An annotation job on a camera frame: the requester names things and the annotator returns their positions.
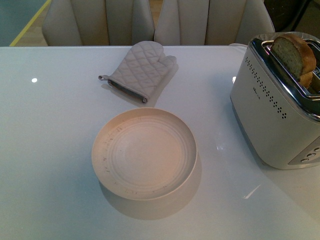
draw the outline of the white chair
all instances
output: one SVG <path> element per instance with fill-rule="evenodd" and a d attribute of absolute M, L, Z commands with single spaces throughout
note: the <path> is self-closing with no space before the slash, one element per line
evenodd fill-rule
<path fill-rule="evenodd" d="M 163 0 L 154 40 L 172 45 L 247 45 L 275 29 L 262 0 Z"/>
<path fill-rule="evenodd" d="M 131 46 L 155 25 L 148 0 L 52 0 L 42 33 L 49 46 Z"/>

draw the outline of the glossy table surface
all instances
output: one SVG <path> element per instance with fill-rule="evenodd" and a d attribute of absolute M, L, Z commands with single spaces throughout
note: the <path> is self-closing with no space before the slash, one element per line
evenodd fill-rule
<path fill-rule="evenodd" d="M 0 48 L 0 239 L 320 239 L 320 167 L 263 164 L 236 121 L 230 92 L 245 47 L 164 47 L 178 69 L 149 105 L 98 80 L 129 49 Z M 111 193 L 91 161 L 99 130 L 140 107 L 181 118 L 198 147 L 187 182 L 151 201 Z"/>

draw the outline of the toaster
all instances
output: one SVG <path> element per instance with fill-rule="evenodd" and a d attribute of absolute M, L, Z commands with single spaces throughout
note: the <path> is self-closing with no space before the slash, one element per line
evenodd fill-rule
<path fill-rule="evenodd" d="M 273 55 L 273 40 L 254 38 L 230 93 L 249 146 L 263 162 L 277 169 L 320 164 L 320 42 L 304 40 L 316 57 L 308 89 Z"/>

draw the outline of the quilted oven mitt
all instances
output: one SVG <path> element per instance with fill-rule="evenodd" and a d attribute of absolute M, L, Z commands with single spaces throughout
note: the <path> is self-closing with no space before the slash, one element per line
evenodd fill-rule
<path fill-rule="evenodd" d="M 132 46 L 111 76 L 100 75 L 98 78 L 146 103 L 176 64 L 176 57 L 166 56 L 161 44 L 141 41 Z"/>

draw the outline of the white plate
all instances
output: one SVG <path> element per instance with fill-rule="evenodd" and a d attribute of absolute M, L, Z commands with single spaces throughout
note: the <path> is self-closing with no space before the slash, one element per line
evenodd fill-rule
<path fill-rule="evenodd" d="M 152 200 L 178 189 L 197 160 L 196 141 L 178 117 L 156 108 L 137 108 L 110 120 L 92 147 L 92 165 L 111 192 Z"/>

